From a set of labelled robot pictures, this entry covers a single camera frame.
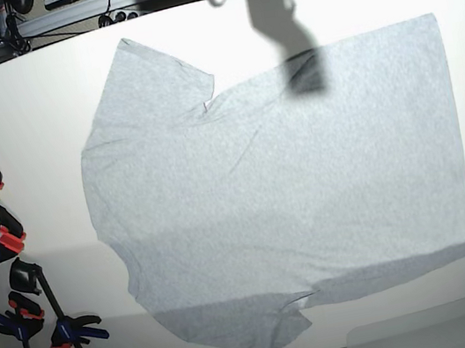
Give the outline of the grey T-shirt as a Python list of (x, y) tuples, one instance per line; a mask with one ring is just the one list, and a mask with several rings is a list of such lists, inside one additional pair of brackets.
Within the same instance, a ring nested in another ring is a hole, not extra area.
[(120, 41), (81, 155), (99, 240), (179, 339), (284, 348), (309, 329), (305, 308), (465, 256), (465, 158), (433, 14), (214, 84)]

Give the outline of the lower blue red bar clamp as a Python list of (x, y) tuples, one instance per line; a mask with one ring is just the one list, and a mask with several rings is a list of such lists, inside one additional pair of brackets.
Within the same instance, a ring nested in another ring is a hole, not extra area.
[(30, 348), (32, 337), (43, 330), (45, 311), (38, 303), (16, 291), (8, 294), (8, 302), (12, 310), (0, 313), (0, 334), (13, 336), (23, 348)]

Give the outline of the long black bar clamp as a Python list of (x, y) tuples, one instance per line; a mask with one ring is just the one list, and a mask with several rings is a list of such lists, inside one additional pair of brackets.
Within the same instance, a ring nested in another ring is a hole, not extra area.
[(16, 258), (10, 268), (10, 287), (16, 292), (40, 296), (44, 294), (54, 315), (55, 327), (51, 335), (51, 348), (85, 348), (91, 339), (110, 338), (106, 329), (100, 329), (102, 322), (98, 315), (71, 317), (63, 312), (49, 282), (39, 264), (24, 262)]

